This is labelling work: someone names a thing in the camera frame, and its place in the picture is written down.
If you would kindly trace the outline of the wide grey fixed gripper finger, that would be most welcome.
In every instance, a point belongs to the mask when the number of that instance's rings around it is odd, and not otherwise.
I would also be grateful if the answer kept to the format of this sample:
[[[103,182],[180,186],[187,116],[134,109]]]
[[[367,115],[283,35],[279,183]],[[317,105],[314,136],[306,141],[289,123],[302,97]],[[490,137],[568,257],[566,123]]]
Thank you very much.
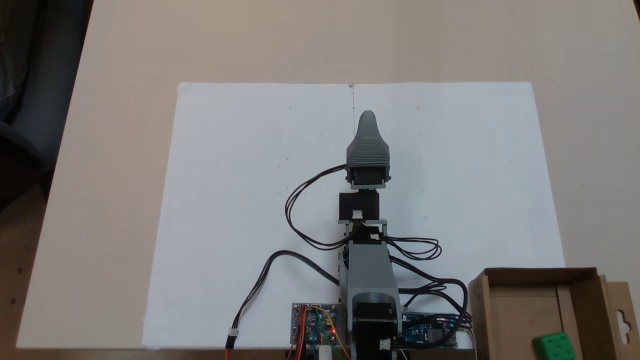
[[[364,111],[354,139],[346,150],[348,167],[390,167],[390,150],[378,129],[373,111]]]

